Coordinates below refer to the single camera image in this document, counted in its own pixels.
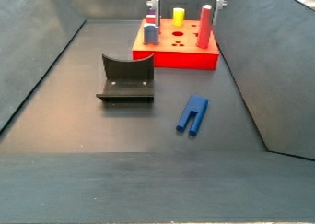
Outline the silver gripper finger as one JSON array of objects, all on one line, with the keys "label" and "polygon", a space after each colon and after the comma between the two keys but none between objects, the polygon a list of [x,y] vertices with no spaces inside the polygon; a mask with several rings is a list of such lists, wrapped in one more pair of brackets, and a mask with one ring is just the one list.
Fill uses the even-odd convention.
[{"label": "silver gripper finger", "polygon": [[155,13],[155,26],[161,26],[161,0],[149,0],[147,6],[154,10]]},{"label": "silver gripper finger", "polygon": [[229,4],[227,0],[214,0],[213,25],[217,23],[219,11]]}]

